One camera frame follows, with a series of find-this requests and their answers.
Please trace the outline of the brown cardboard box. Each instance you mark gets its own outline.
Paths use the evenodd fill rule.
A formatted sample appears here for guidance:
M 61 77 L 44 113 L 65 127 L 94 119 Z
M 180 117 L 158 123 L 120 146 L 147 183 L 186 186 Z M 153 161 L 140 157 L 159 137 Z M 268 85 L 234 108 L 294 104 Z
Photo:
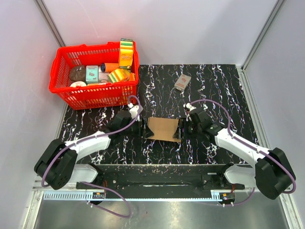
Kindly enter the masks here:
M 181 139 L 173 137 L 178 127 L 178 119 L 149 117 L 148 127 L 153 132 L 152 140 L 181 142 Z

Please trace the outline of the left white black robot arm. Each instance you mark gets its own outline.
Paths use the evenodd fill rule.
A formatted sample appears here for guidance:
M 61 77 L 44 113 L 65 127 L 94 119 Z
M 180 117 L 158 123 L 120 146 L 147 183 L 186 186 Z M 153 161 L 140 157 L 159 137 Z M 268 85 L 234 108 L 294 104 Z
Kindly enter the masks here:
M 51 141 L 35 164 L 34 172 L 43 179 L 43 187 L 50 186 L 54 190 L 61 189 L 68 183 L 83 181 L 94 189 L 99 188 L 102 186 L 103 177 L 97 167 L 76 163 L 94 152 L 107 149 L 111 141 L 120 135 L 149 138 L 154 136 L 154 133 L 137 112 L 121 111 L 103 131 L 76 141 Z

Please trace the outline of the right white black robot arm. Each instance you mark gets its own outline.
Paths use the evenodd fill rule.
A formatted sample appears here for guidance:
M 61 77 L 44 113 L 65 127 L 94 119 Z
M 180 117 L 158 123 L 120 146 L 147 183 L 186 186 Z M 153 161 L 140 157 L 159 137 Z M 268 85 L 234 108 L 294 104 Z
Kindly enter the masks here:
M 213 122 L 199 108 L 192 110 L 186 118 L 179 118 L 173 137 L 179 140 L 203 137 L 248 164 L 247 167 L 225 165 L 213 178 L 220 188 L 227 189 L 235 184 L 253 187 L 269 199 L 295 191 L 296 177 L 283 150 L 252 143 L 231 132 L 224 124 Z

